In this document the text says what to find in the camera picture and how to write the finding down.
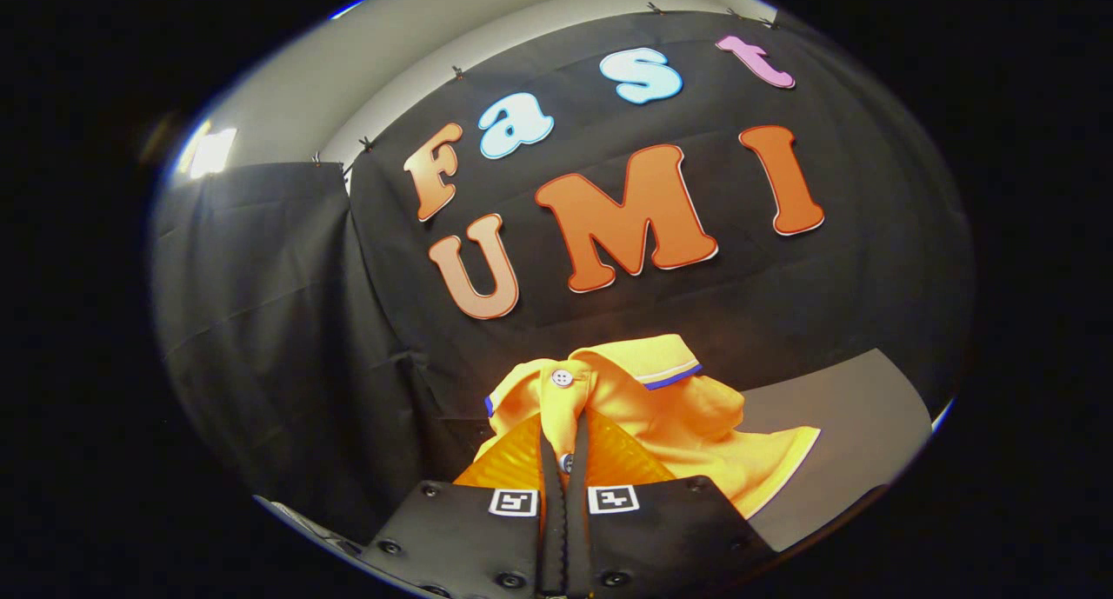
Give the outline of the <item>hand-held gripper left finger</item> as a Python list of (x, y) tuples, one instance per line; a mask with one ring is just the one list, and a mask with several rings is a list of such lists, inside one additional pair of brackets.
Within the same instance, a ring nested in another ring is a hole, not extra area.
[(421, 482), (361, 556), (391, 582), (445, 598), (567, 595), (567, 495), (539, 416), (454, 482)]

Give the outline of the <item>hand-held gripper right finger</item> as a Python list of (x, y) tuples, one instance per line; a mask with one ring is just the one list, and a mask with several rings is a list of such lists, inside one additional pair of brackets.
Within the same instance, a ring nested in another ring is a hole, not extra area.
[(589, 487), (593, 440), (585, 410), (565, 488), (568, 598), (713, 598), (776, 559), (708, 477)]

